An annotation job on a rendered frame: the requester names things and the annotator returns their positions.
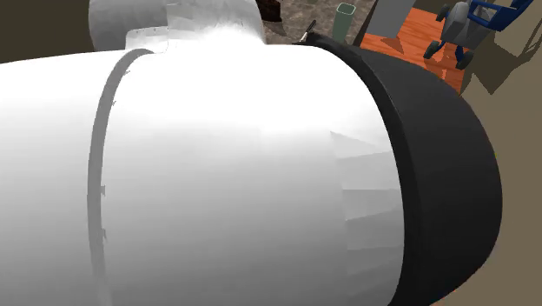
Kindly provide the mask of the black pen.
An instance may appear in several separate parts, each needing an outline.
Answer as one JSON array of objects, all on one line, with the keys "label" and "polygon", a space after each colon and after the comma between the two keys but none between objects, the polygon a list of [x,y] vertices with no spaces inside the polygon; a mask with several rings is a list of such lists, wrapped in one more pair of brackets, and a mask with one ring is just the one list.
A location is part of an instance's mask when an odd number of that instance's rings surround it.
[{"label": "black pen", "polygon": [[308,34],[312,31],[314,26],[316,25],[316,19],[312,20],[312,22],[309,24],[303,35],[301,36],[299,43],[306,41]]}]

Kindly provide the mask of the dark brown ribbed object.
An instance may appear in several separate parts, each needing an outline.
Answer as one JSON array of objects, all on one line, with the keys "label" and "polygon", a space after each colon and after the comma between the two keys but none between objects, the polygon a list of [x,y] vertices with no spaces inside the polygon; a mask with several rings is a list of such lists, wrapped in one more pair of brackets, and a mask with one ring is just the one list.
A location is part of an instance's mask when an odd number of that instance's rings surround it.
[{"label": "dark brown ribbed object", "polygon": [[255,0],[261,19],[267,22],[279,23],[281,19],[281,3],[278,0]]}]

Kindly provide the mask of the green square tube vase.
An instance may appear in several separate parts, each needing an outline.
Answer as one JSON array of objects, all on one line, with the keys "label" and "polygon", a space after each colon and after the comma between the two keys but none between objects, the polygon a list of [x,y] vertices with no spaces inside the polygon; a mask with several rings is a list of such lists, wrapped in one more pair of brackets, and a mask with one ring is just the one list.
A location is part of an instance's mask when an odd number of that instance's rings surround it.
[{"label": "green square tube vase", "polygon": [[332,38],[335,41],[343,42],[345,40],[354,19],[355,11],[356,7],[350,3],[340,3],[337,6],[332,29]]}]

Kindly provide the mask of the grey panel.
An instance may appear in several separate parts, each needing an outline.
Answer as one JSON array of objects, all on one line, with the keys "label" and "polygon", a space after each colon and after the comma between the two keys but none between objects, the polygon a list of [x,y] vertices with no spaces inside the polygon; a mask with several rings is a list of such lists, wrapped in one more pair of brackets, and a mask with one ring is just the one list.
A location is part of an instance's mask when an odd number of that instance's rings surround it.
[{"label": "grey panel", "polygon": [[378,0],[367,34],[395,38],[416,0]]}]

